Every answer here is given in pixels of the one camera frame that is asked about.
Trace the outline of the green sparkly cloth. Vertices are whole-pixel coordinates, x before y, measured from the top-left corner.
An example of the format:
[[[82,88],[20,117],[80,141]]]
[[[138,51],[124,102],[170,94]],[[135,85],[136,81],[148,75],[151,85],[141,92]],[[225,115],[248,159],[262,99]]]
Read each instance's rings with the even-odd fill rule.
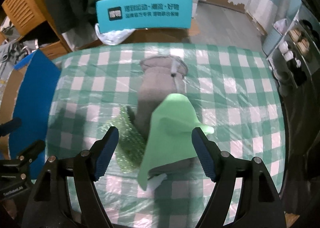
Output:
[[[121,106],[119,114],[101,127],[103,133],[112,126],[119,131],[115,153],[117,164],[123,173],[131,173],[140,167],[146,148],[146,140],[132,123],[134,119],[135,115],[131,107]]]

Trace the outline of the light green foam sheet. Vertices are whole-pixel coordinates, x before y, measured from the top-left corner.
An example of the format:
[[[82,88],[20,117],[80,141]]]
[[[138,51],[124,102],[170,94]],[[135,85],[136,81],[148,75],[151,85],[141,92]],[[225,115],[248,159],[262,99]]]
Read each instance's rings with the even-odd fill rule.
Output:
[[[146,190],[148,179],[162,173],[186,169],[196,152],[191,141],[194,128],[213,134],[212,126],[201,123],[189,99],[179,93],[168,95],[153,111],[150,132],[138,174],[139,186]]]

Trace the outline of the open cardboard box blue rim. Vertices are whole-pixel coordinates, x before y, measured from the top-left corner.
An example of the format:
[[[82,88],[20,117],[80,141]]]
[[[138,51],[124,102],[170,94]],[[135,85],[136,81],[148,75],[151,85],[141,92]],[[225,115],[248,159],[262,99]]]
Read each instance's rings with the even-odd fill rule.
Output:
[[[37,140],[46,140],[48,118],[61,70],[42,51],[21,60],[9,75],[1,101],[1,123],[20,118],[22,125],[1,143],[15,159]]]

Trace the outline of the grey hoodie pile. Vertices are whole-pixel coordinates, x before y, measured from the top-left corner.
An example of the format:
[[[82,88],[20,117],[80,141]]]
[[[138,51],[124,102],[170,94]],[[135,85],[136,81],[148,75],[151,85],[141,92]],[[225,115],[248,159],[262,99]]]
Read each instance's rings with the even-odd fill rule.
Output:
[[[38,39],[19,42],[21,37],[8,16],[1,23],[1,88],[5,88],[14,66],[39,48]]]

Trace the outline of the wooden louvered wardrobe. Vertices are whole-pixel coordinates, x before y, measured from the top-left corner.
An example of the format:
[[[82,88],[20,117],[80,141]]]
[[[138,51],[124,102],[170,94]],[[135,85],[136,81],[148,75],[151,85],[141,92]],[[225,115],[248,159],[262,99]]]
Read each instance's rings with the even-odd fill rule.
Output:
[[[19,41],[31,33],[35,34],[37,39],[52,36],[48,45],[40,48],[49,59],[71,52],[65,39],[57,31],[45,0],[4,0],[1,7],[20,34]]]

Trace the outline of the white plastic bag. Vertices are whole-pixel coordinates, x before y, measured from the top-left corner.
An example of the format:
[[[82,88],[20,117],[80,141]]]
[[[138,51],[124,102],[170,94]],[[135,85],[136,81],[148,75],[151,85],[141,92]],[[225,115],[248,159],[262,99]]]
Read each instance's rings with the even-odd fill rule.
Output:
[[[135,29],[124,29],[118,31],[109,31],[102,33],[99,28],[99,24],[96,23],[94,26],[95,34],[98,39],[105,45],[115,46],[123,43],[128,37],[135,32]]]

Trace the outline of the grey shoe rack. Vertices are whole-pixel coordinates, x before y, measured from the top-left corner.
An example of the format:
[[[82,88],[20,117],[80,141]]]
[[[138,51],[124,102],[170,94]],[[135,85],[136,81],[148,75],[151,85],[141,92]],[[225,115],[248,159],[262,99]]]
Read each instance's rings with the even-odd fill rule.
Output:
[[[267,60],[278,85],[294,89],[319,70],[319,21],[306,0],[287,20],[289,26]]]

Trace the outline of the grey fleece pouch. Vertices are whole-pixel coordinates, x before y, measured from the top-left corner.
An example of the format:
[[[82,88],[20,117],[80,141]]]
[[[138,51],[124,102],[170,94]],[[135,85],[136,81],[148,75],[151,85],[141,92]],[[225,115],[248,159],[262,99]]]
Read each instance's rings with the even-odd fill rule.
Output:
[[[138,91],[137,114],[134,126],[144,139],[150,132],[151,115],[158,105],[171,93],[184,93],[186,64],[175,56],[151,57],[140,62],[144,71]]]

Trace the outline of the light blue waste bin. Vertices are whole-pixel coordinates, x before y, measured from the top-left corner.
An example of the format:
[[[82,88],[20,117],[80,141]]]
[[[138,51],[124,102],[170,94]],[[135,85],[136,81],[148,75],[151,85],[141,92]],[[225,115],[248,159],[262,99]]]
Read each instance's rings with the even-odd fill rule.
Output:
[[[276,47],[276,44],[279,43],[288,26],[289,21],[286,18],[278,20],[272,24],[272,28],[267,34],[267,37],[264,39],[262,45],[262,50],[267,56],[271,54],[271,52]]]

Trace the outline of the brown flattened cardboard box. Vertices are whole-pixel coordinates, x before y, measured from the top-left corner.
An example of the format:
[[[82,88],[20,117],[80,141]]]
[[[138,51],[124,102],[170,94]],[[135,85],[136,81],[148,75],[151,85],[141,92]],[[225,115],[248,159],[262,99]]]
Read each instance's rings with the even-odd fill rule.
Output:
[[[94,28],[89,28],[84,33],[80,44],[75,45],[74,50],[84,50],[92,47],[102,46],[104,43],[97,37]],[[200,33],[200,29],[195,19],[191,20],[189,29],[137,29],[132,32],[121,44],[133,43],[189,43],[190,37],[194,37]]]

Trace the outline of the teal printed shoe box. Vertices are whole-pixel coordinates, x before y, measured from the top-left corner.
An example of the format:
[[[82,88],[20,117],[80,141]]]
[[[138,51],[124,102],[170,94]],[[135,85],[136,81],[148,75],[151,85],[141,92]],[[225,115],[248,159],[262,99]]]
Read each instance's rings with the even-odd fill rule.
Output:
[[[191,27],[193,0],[100,0],[96,3],[101,33],[124,29]]]

